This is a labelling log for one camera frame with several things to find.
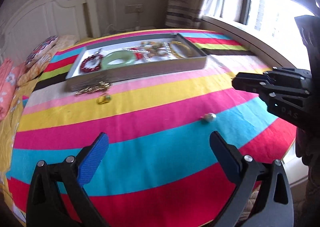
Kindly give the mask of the pearl earring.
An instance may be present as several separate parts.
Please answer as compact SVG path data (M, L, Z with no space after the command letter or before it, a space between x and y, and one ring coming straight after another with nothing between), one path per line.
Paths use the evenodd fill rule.
M216 114L214 113L206 113L201 117L201 120L207 123L211 123L216 120Z

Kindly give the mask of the gold ornate pin brooch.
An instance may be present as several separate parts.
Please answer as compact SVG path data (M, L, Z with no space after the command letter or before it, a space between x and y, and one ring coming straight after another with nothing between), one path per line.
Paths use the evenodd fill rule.
M92 85L92 86L87 86L81 90L78 90L75 93L75 96L80 96L83 94L87 93L95 93L95 92L105 92L111 87L111 84L106 82L106 81L100 81L99 83Z

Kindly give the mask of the silver pearl brooch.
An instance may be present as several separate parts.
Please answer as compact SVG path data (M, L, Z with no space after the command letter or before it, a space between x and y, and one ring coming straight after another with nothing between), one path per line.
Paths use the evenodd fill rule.
M95 53L94 53L94 59L101 59L103 58L104 56L101 54L102 53L102 49L99 49L97 50Z

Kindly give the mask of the silver jewelry tray box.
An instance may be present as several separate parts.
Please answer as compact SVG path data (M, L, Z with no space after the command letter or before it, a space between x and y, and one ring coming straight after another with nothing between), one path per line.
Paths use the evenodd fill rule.
M102 49L102 55L119 50L133 51L136 62L132 65L101 69L101 59L94 53ZM204 68L206 54L180 33L156 33L154 35L130 36L100 42L84 47L66 76L71 91L78 91L100 81L115 83L122 80L157 76Z

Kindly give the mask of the yellow floral bedsheet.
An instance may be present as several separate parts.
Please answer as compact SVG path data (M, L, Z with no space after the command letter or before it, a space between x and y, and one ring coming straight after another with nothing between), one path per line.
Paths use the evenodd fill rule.
M25 101L33 92L37 82L37 78L33 79L15 90L9 111L1 121L1 195L3 195L5 205L9 207L9 211L21 221L25 220L25 214L13 202L6 174L10 170L15 136L25 107Z

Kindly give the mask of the colourful striped blanket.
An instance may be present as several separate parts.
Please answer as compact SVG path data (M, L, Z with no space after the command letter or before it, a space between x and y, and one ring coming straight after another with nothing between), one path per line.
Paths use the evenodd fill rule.
M65 80L92 41L53 57L22 113L7 174L21 211L38 161L59 163L77 155L101 132L110 145L84 188L112 226L199 226L212 220L234 189L210 149L213 131L257 161L284 157L296 128L268 113L256 94L231 85L238 72L262 73L267 66L221 33L182 29L181 35L223 55L201 70L115 83L106 104L98 104L98 93L75 96ZM216 120L202 121L206 113Z

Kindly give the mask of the yellow floral pillow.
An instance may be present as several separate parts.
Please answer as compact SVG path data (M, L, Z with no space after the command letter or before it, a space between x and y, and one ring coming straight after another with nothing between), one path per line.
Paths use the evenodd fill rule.
M17 86L20 87L39 76L42 72L44 72L57 52L75 45L77 41L78 39L74 35L64 35L58 37L55 45L46 54L44 54L31 68L29 68L26 73L20 76L19 80L17 81Z

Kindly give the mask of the green jade bangle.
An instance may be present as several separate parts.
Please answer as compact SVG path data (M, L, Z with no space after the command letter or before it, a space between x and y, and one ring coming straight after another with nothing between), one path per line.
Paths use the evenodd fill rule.
M133 51L119 50L109 53L101 59L100 65L102 70L132 65L136 62L136 55Z

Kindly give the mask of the pink folded floral quilt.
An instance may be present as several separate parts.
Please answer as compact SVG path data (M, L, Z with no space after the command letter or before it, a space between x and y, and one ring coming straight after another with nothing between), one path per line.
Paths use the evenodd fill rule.
M17 81L25 72L25 62L14 66L14 62L6 58L1 64L0 81L0 120L2 121L8 111L16 89Z

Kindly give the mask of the patterned round cushion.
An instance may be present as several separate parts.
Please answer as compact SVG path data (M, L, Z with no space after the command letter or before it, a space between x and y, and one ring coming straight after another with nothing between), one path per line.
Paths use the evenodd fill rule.
M25 67L31 68L41 57L43 57L57 42L58 36L50 36L45 41L40 43L33 51L29 54L25 61Z

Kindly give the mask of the white nightstand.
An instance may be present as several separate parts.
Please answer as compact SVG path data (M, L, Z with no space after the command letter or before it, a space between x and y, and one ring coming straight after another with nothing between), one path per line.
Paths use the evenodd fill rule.
M142 31L142 30L151 30L156 29L154 26L136 26L134 28L128 28L128 29L117 29L114 24L109 24L106 29L101 33L102 37L111 36L111 35L117 35L120 33L126 33L126 32L134 32L134 31Z

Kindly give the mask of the white wooden headboard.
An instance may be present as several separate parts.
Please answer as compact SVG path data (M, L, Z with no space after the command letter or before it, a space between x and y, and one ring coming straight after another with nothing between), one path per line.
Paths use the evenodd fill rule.
M97 0L29 0L1 28L1 62L19 64L50 36L99 38Z

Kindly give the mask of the window frame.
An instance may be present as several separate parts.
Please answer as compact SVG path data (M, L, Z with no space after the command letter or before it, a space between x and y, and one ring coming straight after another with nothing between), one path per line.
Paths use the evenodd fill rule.
M319 16L319 0L206 0L201 26L241 42L270 65L308 70L299 16Z

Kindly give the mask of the wall power socket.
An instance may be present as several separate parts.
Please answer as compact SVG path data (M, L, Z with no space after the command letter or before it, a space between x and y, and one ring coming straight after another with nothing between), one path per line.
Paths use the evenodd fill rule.
M143 4L132 4L125 6L125 13L142 13L143 12Z

